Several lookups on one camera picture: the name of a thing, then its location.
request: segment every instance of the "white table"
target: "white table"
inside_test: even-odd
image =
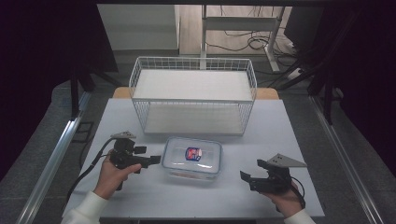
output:
[[[144,135],[130,99],[110,99],[84,163],[85,171],[94,156],[113,133],[130,131],[136,146],[147,146],[145,156],[162,155],[169,136]],[[130,175],[121,191],[110,199],[102,217],[129,219],[262,219],[281,217],[269,199],[250,191],[239,171],[252,177],[267,177],[257,159],[269,160],[276,153],[304,161],[281,100],[257,100],[244,136],[184,136],[222,143],[221,172],[214,182],[167,175],[160,164]],[[113,148],[110,143],[105,152]],[[65,212],[76,207],[96,185],[100,163],[84,178],[72,194]],[[323,217],[312,180],[306,168],[290,168],[292,176],[305,188],[306,211]]]

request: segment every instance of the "plastic lid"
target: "plastic lid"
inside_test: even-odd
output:
[[[220,170],[221,151],[218,142],[171,137],[163,153],[163,167],[216,175]]]

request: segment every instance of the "metal rail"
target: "metal rail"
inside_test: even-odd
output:
[[[353,166],[352,161],[348,157],[347,151],[344,148],[343,144],[341,143],[341,140],[339,139],[335,129],[333,128],[333,126],[329,125],[327,123],[327,120],[324,118],[321,112],[322,106],[320,104],[318,97],[310,96],[309,98],[317,112],[318,118],[323,126],[325,133],[327,134],[329,140],[332,143],[332,148],[334,149],[334,152],[337,155],[341,163],[341,166],[344,169],[344,172],[346,173],[346,177],[348,178],[350,185],[355,191],[356,196],[358,197],[358,200],[361,203],[361,207],[363,208],[370,223],[372,224],[384,223],[382,217],[379,215],[378,209],[376,208],[375,202],[372,196],[370,195],[370,192],[367,190],[367,188],[364,186],[363,182],[361,181],[361,178],[359,177],[358,172]]]
[[[73,138],[76,129],[81,121],[82,115],[87,108],[88,101],[90,100],[91,94],[84,92],[79,101],[79,112],[74,120],[67,122],[64,132],[58,141],[55,149],[47,162],[41,176],[38,178],[35,188],[33,189],[27,203],[23,207],[20,216],[16,223],[32,223],[35,219],[38,209],[47,194],[50,184],[58,171],[59,165],[64,158],[64,154]]]

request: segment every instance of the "clear plastic container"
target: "clear plastic container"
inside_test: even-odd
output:
[[[163,167],[170,175],[214,180],[220,171],[222,147],[218,142],[170,137],[163,152]]]

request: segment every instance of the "black curtain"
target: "black curtain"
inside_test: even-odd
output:
[[[341,107],[396,175],[396,6],[370,3],[334,59]]]
[[[93,2],[2,1],[0,30],[3,178],[46,113],[55,86],[86,65],[100,71],[117,66]]]

